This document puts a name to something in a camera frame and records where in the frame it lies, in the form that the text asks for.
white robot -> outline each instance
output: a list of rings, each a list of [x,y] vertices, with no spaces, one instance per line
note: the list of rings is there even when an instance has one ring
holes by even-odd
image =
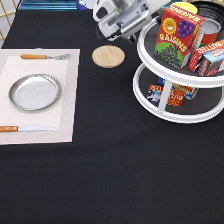
[[[93,9],[93,18],[98,22],[97,36],[113,41],[118,37],[135,42],[135,33],[146,26],[151,15],[170,0],[80,0],[80,4]]]

wooden handle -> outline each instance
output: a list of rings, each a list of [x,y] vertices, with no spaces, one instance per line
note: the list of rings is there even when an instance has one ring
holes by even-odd
[[[35,54],[22,54],[22,59],[47,59],[47,55],[35,55]]]
[[[0,132],[16,132],[18,129],[18,126],[0,126]]]

wooden disk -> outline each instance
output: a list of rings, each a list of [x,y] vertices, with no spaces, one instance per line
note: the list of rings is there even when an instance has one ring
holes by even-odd
[[[92,54],[93,61],[103,68],[114,68],[119,66],[125,58],[124,52],[115,46],[102,46]]]

silver plate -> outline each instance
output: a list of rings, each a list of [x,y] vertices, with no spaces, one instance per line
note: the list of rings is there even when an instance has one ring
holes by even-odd
[[[14,83],[9,91],[9,98],[20,109],[39,110],[55,102],[60,93],[60,84],[55,78],[35,74]]]

cardboard box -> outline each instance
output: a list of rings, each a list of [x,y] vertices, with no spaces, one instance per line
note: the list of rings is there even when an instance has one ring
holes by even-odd
[[[192,53],[204,18],[180,7],[170,6],[163,12],[155,57],[180,69]]]
[[[165,84],[165,79],[159,77],[159,81],[158,81],[160,84],[164,85]],[[173,89],[176,89],[176,90],[181,90],[184,92],[184,98],[187,99],[187,100],[192,100],[199,88],[195,88],[195,87],[189,87],[189,86],[181,86],[179,84],[175,84],[173,83]]]
[[[192,72],[198,72],[201,62],[202,62],[203,55],[205,55],[207,53],[211,53],[218,49],[224,49],[224,40],[220,40],[213,44],[209,44],[204,47],[200,47],[200,48],[196,49],[192,54],[188,68]]]
[[[162,91],[163,91],[163,87],[150,85],[148,95],[147,95],[147,100],[153,101],[153,102],[160,102]],[[183,102],[183,99],[184,99],[183,91],[172,89],[170,91],[170,96],[168,98],[167,104],[180,107],[181,103]]]
[[[204,54],[201,65],[199,67],[199,74],[201,76],[211,76],[224,69],[224,49],[218,49],[210,53]]]

